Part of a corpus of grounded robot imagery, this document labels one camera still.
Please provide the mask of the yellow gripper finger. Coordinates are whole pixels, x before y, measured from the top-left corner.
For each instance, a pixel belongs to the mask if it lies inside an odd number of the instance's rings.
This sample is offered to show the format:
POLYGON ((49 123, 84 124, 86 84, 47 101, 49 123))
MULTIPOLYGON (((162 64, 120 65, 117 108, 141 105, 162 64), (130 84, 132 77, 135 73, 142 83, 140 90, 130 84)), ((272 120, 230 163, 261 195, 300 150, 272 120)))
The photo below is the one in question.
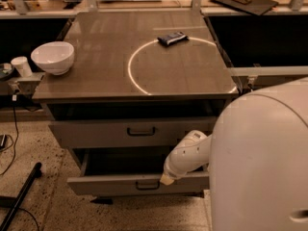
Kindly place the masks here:
POLYGON ((174 183, 174 180, 163 173, 160 182, 166 186, 169 186, 174 183))

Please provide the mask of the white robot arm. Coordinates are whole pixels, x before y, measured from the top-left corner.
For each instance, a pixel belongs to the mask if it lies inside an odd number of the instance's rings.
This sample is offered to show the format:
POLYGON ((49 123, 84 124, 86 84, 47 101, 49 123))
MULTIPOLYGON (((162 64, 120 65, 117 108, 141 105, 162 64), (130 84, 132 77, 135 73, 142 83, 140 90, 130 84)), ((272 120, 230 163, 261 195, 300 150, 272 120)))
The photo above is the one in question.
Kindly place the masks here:
POLYGON ((308 231, 308 78, 237 98, 211 135, 192 130, 176 145, 161 181, 201 166, 213 231, 308 231))

